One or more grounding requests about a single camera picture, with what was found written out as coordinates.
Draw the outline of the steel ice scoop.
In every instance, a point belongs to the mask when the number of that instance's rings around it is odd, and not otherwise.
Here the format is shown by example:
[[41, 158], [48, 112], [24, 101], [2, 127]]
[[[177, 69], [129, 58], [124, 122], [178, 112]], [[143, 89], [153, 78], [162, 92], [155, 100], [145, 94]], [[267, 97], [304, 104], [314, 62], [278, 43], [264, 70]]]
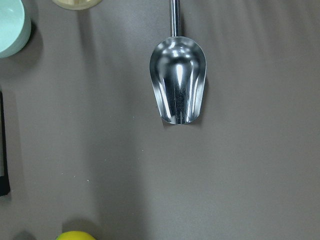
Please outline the steel ice scoop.
[[153, 50], [149, 71], [161, 118], [172, 125], [185, 125], [200, 116], [207, 62], [202, 48], [182, 36], [180, 1], [171, 0], [170, 37]]

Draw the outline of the whole yellow lemon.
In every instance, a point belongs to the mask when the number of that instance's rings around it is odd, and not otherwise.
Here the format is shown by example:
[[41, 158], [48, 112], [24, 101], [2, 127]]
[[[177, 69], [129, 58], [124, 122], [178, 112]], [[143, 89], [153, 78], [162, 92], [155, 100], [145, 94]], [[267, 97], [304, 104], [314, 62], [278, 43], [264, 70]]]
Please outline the whole yellow lemon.
[[56, 240], [96, 240], [96, 238], [87, 232], [73, 230], [61, 233]]

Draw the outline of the wooden mug tree stand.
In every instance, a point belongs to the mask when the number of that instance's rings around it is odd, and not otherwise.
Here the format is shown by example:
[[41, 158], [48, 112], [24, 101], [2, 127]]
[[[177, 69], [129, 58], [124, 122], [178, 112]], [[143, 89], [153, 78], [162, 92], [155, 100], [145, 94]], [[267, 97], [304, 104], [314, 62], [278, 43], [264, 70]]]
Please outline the wooden mug tree stand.
[[52, 2], [67, 10], [80, 11], [92, 8], [102, 0], [52, 0]]

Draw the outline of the steel muddler black tip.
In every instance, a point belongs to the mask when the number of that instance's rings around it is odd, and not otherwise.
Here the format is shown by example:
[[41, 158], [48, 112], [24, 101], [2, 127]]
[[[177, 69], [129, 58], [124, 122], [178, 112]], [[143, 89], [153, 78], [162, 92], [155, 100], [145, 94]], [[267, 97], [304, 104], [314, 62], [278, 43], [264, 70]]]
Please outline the steel muddler black tip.
[[10, 181], [7, 163], [6, 129], [4, 117], [3, 94], [0, 92], [0, 196], [10, 192]]

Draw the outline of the mint green bowl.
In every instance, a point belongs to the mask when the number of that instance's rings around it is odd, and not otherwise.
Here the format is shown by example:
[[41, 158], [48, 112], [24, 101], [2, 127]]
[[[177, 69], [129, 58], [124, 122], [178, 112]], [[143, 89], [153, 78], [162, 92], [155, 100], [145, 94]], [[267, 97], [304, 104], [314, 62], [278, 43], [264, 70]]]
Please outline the mint green bowl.
[[21, 0], [0, 2], [0, 57], [19, 52], [31, 35], [31, 19]]

